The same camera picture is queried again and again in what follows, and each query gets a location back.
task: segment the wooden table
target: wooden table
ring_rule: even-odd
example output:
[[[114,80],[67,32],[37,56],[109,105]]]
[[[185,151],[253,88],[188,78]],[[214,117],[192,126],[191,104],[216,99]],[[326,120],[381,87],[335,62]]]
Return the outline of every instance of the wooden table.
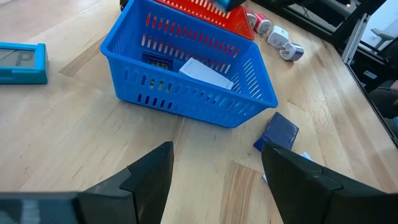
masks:
[[[396,192],[398,152],[336,50],[248,5],[285,27],[305,54],[285,62],[256,34],[279,106],[225,129],[116,98],[99,46],[118,1],[0,0],[0,39],[45,42],[50,62],[47,85],[0,86],[0,190],[85,190],[173,140],[162,223],[282,223],[252,146],[279,111],[300,128],[295,152]]]

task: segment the teal electronic device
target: teal electronic device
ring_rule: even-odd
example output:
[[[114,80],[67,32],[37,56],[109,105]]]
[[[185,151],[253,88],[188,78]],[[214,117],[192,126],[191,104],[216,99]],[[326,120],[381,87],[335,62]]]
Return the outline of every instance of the teal electronic device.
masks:
[[[45,44],[0,42],[0,84],[46,84]]]

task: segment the basket rim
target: basket rim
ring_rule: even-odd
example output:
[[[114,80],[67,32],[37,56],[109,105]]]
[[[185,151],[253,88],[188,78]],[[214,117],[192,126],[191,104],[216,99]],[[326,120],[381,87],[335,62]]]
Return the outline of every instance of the basket rim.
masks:
[[[200,81],[200,80],[196,80],[196,79],[194,79],[194,78],[190,78],[190,77],[185,77],[185,76],[177,75],[175,72],[171,72],[171,71],[169,71],[169,70],[164,70],[164,69],[162,69],[162,68],[157,68],[157,67],[155,67],[155,66],[152,66],[152,65],[149,65],[149,64],[147,64],[147,63],[141,62],[140,60],[134,60],[134,59],[132,59],[132,58],[125,57],[125,56],[123,56],[123,55],[119,55],[119,54],[113,53],[113,52],[111,52],[111,51],[108,50],[109,43],[110,43],[111,40],[114,38],[115,33],[119,30],[121,23],[123,22],[123,20],[124,20],[126,14],[127,14],[127,12],[128,12],[128,11],[130,10],[130,8],[132,7],[132,4],[133,4],[134,1],[151,1],[151,2],[153,2],[154,4],[158,4],[158,5],[162,6],[162,7],[167,8],[167,9],[174,10],[175,13],[183,14],[184,16],[187,15],[187,14],[184,13],[184,12],[180,12],[180,11],[178,11],[178,10],[172,9],[172,8],[166,6],[166,5],[163,5],[163,4],[161,4],[161,3],[159,3],[159,2],[156,2],[156,1],[153,1],[153,0],[130,0],[130,1],[128,2],[127,6],[124,8],[124,10],[123,10],[123,12],[121,13],[121,15],[118,17],[118,19],[117,19],[117,21],[115,22],[115,24],[112,26],[110,32],[107,34],[107,36],[105,37],[104,41],[102,42],[101,47],[100,47],[102,54],[105,55],[108,59],[109,59],[109,58],[112,58],[112,59],[117,59],[117,60],[123,60],[123,61],[125,61],[125,62],[127,62],[127,63],[130,63],[130,64],[135,63],[136,65],[142,66],[142,67],[144,67],[145,69],[148,69],[148,70],[152,70],[152,71],[155,71],[155,72],[161,71],[161,72],[163,72],[163,73],[166,73],[166,74],[172,76],[173,78],[175,78],[175,79],[177,79],[177,80],[178,80],[178,79],[183,79],[183,80],[186,80],[186,81],[193,82],[193,83],[195,83],[195,84],[197,84],[197,85],[199,85],[199,86],[208,88],[208,87],[209,87],[208,85],[211,85],[211,84],[209,84],[209,83],[206,83],[206,82],[203,82],[203,81]],[[196,17],[191,17],[191,18],[195,19],[197,22],[201,22],[201,23],[206,24],[206,25],[208,25],[208,26],[212,26],[212,25],[209,24],[208,22],[203,21],[203,20],[201,20],[201,19],[198,19],[198,18],[196,18]],[[225,33],[228,33],[228,34],[234,34],[234,35],[238,36],[242,41],[248,41],[248,42],[250,42],[250,43],[251,43],[251,46],[250,46],[249,48],[252,48],[252,47],[256,48],[257,57],[260,57],[261,60],[263,60],[263,59],[262,59],[262,56],[261,56],[261,52],[260,52],[260,50],[259,50],[259,47],[257,46],[257,44],[256,44],[255,42],[253,42],[253,41],[251,41],[251,40],[248,40],[248,39],[246,39],[246,38],[244,38],[244,37],[242,37],[242,36],[240,36],[240,35],[238,35],[238,34],[231,33],[231,32],[229,32],[229,31],[227,31],[227,30],[224,30],[224,29],[220,29],[220,30],[222,30],[222,32],[225,32]],[[263,74],[267,74],[267,71],[266,71],[265,66],[262,66],[262,67],[261,67],[261,70],[262,70],[261,72],[262,72]],[[272,90],[274,90],[273,87],[272,87],[271,80],[269,79],[269,77],[267,77],[267,79],[269,80],[269,84],[271,85]],[[274,94],[272,95],[272,98],[271,98],[270,101],[269,101],[269,100],[258,100],[257,98],[253,98],[253,97],[251,97],[251,96],[247,96],[247,95],[242,94],[242,93],[237,93],[237,92],[235,92],[235,91],[228,90],[228,89],[222,88],[222,87],[220,87],[220,86],[216,86],[216,85],[212,85],[211,87],[212,87],[212,88],[215,88],[215,89],[218,90],[218,91],[222,91],[223,93],[226,93],[226,94],[229,94],[229,95],[233,95],[233,96],[235,96],[235,97],[237,97],[237,98],[240,98],[240,99],[242,99],[242,100],[246,100],[246,101],[251,101],[251,102],[259,103],[260,105],[266,106],[266,107],[268,107],[268,108],[276,108],[277,105],[278,105],[278,101],[277,101],[277,97],[276,97],[275,91],[273,91]]]

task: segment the dark blue box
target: dark blue box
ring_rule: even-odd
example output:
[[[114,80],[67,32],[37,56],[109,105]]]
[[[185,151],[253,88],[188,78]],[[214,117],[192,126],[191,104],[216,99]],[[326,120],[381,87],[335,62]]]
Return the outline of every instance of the dark blue box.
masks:
[[[258,151],[262,151],[262,144],[268,143],[292,150],[294,140],[297,137],[299,128],[287,118],[276,112],[268,121],[267,126],[260,139],[254,143]]]

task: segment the red plastic basket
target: red plastic basket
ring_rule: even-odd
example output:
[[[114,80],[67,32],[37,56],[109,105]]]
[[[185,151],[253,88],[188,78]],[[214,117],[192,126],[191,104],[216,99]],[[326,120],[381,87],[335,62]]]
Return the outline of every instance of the red plastic basket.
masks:
[[[238,34],[249,40],[254,40],[254,35],[249,25],[246,12],[242,6],[229,13],[219,10],[208,0],[155,0],[166,6],[185,12],[191,16],[207,21],[218,27]]]

